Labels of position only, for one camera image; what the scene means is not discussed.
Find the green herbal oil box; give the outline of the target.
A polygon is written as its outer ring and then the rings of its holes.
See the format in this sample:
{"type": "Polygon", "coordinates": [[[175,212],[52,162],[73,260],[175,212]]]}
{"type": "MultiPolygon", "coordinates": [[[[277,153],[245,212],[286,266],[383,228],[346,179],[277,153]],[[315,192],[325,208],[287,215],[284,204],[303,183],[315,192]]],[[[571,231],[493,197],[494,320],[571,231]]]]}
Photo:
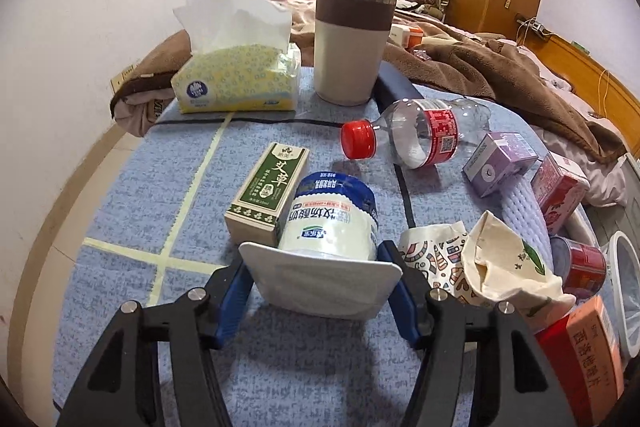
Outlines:
{"type": "Polygon", "coordinates": [[[224,213],[232,243],[276,247],[299,181],[306,176],[307,147],[271,142],[224,213]]]}

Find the patterned paper cup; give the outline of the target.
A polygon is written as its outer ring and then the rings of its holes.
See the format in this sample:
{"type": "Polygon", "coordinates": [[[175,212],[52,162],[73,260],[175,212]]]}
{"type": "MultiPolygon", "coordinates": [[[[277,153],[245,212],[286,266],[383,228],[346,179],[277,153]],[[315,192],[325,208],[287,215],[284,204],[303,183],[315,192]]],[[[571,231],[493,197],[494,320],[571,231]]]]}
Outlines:
{"type": "Polygon", "coordinates": [[[419,270],[433,288],[448,291],[462,303],[472,303],[462,265],[466,236],[462,221],[411,228],[401,234],[398,251],[405,264],[419,270]]]}

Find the white yogurt bottle blue label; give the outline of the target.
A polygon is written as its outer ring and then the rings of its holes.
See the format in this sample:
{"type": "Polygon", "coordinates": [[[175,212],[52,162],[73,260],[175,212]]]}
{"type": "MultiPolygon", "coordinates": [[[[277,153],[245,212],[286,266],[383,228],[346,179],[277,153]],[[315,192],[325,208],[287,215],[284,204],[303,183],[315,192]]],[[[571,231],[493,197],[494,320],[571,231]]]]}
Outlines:
{"type": "Polygon", "coordinates": [[[281,249],[372,261],[376,245],[378,213],[367,184],[334,171],[313,172],[300,181],[280,237],[281,249]]]}

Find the white foam fruit net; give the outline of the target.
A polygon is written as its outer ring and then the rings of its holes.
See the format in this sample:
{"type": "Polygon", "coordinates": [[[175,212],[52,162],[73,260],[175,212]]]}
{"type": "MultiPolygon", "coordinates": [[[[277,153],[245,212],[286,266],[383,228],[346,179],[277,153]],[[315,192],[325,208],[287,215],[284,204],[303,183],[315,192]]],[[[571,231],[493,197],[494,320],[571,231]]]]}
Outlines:
{"type": "Polygon", "coordinates": [[[505,179],[499,188],[502,221],[532,246],[549,270],[553,270],[550,237],[532,186],[521,174],[505,179]]]}

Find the purple milk carton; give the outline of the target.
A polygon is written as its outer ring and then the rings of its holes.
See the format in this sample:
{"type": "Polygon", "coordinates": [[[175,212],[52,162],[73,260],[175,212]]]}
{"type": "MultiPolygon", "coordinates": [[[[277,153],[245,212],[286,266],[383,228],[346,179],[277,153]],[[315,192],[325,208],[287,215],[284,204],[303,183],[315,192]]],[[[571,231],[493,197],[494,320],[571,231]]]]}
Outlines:
{"type": "Polygon", "coordinates": [[[510,176],[526,173],[537,159],[533,147],[518,132],[488,132],[462,172],[475,194],[486,197],[510,176]]]}

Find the clear plastic cola bottle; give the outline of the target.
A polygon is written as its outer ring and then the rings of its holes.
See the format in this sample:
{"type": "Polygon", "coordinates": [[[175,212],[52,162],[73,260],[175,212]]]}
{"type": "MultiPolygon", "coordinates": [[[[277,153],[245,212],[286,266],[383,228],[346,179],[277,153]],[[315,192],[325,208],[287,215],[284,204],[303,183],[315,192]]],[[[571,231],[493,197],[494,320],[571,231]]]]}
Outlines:
{"type": "Polygon", "coordinates": [[[490,116],[486,105],[470,98],[403,98],[378,119],[343,124],[341,146],[350,160],[384,155],[416,170],[473,152],[490,131],[490,116]]]}

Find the white trash bin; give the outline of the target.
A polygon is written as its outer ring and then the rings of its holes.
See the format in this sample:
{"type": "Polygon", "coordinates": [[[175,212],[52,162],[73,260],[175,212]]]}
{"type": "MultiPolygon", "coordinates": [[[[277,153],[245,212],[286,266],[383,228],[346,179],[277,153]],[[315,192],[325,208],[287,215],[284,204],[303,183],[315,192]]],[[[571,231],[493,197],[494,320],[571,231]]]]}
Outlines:
{"type": "Polygon", "coordinates": [[[598,247],[605,257],[601,294],[628,363],[639,355],[639,234],[620,206],[586,211],[579,205],[565,228],[570,239],[598,247]]]}

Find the orange medicine box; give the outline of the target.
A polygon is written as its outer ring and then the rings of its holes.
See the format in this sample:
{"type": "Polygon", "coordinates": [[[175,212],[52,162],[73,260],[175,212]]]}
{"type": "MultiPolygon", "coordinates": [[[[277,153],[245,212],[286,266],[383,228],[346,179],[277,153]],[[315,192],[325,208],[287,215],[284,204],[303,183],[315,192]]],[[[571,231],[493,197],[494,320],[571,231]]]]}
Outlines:
{"type": "Polygon", "coordinates": [[[601,297],[594,296],[536,334],[579,426],[597,426],[624,391],[617,337],[601,297]]]}

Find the cream cloth bag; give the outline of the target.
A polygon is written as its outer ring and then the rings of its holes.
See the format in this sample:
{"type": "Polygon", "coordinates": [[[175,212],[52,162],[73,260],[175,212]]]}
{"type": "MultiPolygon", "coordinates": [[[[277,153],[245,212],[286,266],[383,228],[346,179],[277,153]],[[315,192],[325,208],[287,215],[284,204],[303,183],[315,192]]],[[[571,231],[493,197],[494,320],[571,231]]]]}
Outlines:
{"type": "Polygon", "coordinates": [[[465,303],[489,309],[507,301],[534,332],[559,321],[575,306],[576,297],[563,291],[561,277],[489,211],[466,236],[461,265],[460,296],[465,303]]]}

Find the red drink can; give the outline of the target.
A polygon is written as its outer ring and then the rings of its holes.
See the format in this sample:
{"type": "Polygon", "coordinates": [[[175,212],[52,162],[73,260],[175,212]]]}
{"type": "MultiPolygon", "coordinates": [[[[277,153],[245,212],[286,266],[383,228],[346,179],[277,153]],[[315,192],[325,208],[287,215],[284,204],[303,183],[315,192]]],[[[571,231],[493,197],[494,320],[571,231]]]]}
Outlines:
{"type": "Polygon", "coordinates": [[[599,247],[555,235],[550,237],[553,271],[562,279],[563,291],[577,299],[589,299],[600,291],[606,277],[606,261],[599,247]]]}

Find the pink milk carton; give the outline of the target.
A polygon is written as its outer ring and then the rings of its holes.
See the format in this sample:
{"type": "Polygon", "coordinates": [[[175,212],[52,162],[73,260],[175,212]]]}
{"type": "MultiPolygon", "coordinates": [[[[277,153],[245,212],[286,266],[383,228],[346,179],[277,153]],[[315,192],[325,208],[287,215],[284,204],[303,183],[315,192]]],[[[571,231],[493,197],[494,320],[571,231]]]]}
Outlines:
{"type": "Polygon", "coordinates": [[[549,234],[556,234],[580,204],[590,183],[575,161],[549,152],[533,177],[532,189],[549,234]]]}

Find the yellow tissue pack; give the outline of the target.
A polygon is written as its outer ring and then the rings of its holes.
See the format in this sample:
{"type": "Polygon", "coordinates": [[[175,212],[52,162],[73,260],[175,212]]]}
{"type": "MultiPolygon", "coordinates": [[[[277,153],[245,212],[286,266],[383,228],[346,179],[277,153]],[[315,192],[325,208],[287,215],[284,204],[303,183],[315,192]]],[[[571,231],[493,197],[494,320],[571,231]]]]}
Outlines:
{"type": "Polygon", "coordinates": [[[180,112],[292,112],[302,54],[292,13],[270,0],[193,0],[174,9],[191,57],[171,79],[180,112]]]}

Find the dark blue glasses case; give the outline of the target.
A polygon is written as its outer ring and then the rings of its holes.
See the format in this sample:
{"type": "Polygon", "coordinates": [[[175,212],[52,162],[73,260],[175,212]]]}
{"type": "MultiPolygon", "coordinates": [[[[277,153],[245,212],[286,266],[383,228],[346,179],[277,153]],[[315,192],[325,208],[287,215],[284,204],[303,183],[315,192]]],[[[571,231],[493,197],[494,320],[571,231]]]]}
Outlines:
{"type": "Polygon", "coordinates": [[[378,68],[378,78],[375,80],[372,98],[378,106],[378,111],[383,113],[397,101],[420,100],[423,95],[394,65],[383,61],[378,68]]]}

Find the wooden headboard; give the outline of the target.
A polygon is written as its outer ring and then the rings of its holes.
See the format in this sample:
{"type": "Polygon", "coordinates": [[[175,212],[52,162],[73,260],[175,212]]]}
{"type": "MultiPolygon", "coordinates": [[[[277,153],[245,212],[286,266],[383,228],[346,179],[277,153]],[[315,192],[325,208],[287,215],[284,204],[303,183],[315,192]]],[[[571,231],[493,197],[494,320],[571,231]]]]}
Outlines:
{"type": "Polygon", "coordinates": [[[529,48],[554,75],[566,80],[573,92],[598,116],[608,118],[622,132],[628,150],[639,158],[639,100],[612,72],[574,44],[544,29],[536,20],[516,16],[516,41],[529,48]]]}

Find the beige brown lidded cup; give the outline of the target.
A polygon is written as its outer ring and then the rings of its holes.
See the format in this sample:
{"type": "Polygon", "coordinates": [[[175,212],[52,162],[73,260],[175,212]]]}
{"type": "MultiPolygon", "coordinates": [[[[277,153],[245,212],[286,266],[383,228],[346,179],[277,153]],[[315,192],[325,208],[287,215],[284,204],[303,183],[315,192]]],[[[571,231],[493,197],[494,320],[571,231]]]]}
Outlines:
{"type": "Polygon", "coordinates": [[[372,93],[397,0],[316,0],[314,90],[341,106],[372,93]]]}

